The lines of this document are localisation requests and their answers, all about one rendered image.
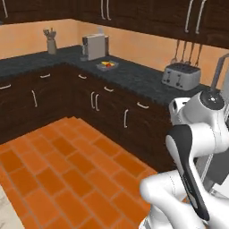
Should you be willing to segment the clear vegetable container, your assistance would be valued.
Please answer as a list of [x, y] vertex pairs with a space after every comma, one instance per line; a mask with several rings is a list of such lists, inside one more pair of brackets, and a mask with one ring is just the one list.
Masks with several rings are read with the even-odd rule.
[[115, 69], [115, 68], [117, 68], [117, 67], [119, 66], [119, 63], [114, 62], [114, 61], [103, 61], [103, 62], [112, 63], [112, 64], [114, 64], [114, 66], [108, 67], [108, 66], [106, 66], [106, 65], [103, 65], [102, 63], [97, 64], [97, 68], [98, 68], [100, 71], [102, 71], [102, 72], [111, 71], [111, 70], [113, 70], [113, 69]]

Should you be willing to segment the dark wood wall cupboards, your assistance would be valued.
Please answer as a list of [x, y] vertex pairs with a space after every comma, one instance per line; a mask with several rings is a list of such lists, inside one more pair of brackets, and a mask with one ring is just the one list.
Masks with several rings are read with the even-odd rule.
[[76, 0], [73, 18], [229, 49], [229, 0]]
[[71, 19], [79, 0], [0, 0], [0, 25]]

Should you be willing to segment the grey coffee machine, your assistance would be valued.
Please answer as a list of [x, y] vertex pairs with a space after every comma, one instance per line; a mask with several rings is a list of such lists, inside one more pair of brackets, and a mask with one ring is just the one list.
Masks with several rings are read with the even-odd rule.
[[109, 54], [109, 37], [103, 33], [91, 34], [82, 38], [82, 61], [91, 61]]

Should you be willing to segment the dark wood base cupboards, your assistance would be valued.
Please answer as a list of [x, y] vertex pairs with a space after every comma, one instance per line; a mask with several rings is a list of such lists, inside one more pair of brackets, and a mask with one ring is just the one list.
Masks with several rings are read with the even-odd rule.
[[0, 143], [70, 115], [67, 64], [0, 77]]
[[175, 169], [165, 146], [172, 126], [165, 106], [78, 67], [68, 71], [77, 116], [156, 171]]

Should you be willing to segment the grey tool pot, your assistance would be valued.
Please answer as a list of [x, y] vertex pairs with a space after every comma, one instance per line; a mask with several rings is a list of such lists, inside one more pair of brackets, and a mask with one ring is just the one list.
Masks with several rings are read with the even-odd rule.
[[49, 39], [47, 41], [47, 52], [50, 55], [55, 55], [56, 54], [56, 43], [54, 39]]

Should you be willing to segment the hanging metal kitchen tool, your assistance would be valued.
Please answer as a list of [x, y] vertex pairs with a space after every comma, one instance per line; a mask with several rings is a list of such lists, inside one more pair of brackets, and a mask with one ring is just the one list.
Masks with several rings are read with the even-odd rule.
[[184, 63], [184, 55], [185, 55], [185, 51], [186, 51], [186, 47], [187, 47], [188, 41], [184, 41], [183, 43], [183, 49], [182, 49], [182, 58], [180, 60], [179, 63]]
[[191, 43], [191, 51], [190, 51], [189, 59], [185, 62], [185, 64], [188, 64], [188, 65], [191, 64], [191, 57], [192, 57], [192, 53], [193, 53], [194, 47], [195, 47], [195, 43], [192, 42]]
[[171, 64], [174, 64], [177, 62], [177, 54], [178, 54], [179, 45], [180, 45], [180, 39], [177, 39], [175, 54], [174, 54], [174, 58], [171, 60]]

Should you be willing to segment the grey toaster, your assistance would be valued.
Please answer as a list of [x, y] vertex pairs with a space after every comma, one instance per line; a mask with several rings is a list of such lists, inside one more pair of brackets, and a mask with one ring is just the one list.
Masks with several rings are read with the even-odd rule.
[[183, 63], [169, 64], [164, 70], [162, 82], [179, 90], [192, 90], [199, 85], [201, 70], [199, 67]]

